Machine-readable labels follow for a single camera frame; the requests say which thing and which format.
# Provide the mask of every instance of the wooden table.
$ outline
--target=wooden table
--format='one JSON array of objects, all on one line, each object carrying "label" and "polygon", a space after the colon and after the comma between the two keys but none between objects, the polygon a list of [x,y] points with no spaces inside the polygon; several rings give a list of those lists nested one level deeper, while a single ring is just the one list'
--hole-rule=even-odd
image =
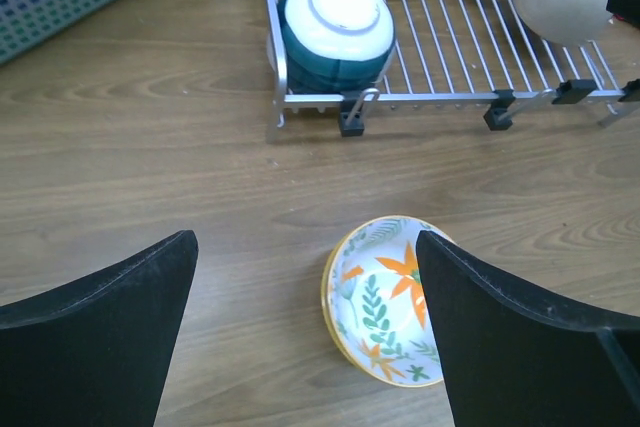
[{"label": "wooden table", "polygon": [[[266,26],[263,0],[119,0],[0,68],[0,303],[194,229],[161,427],[452,426],[442,384],[369,378],[326,332],[327,255],[380,215],[640,315],[640,115],[549,109],[492,133],[478,111],[407,109],[342,140],[307,114],[270,146]],[[640,33],[616,28],[610,59],[638,77]]]}]

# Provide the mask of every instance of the floral bowl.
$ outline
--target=floral bowl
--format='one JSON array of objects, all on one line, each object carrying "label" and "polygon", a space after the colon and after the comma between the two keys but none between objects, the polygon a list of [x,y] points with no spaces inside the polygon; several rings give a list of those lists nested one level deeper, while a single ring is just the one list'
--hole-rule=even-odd
[{"label": "floral bowl", "polygon": [[415,245],[433,225],[394,215],[348,234],[329,256],[322,310],[331,337],[356,367],[399,387],[443,380]]}]

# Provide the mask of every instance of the dish rack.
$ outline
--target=dish rack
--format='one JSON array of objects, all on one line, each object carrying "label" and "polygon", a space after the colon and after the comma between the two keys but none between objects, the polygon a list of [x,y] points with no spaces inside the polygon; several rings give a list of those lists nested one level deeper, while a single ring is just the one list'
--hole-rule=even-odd
[{"label": "dish rack", "polygon": [[355,94],[294,93],[277,1],[266,0],[275,64],[267,142],[277,139],[286,109],[337,107],[342,135],[357,136],[374,106],[489,106],[483,118],[491,130],[506,130],[516,115],[549,104],[603,104],[602,127],[640,107],[640,80],[620,83],[597,42],[550,44],[524,26],[512,0],[385,0],[398,40],[380,85]]}]

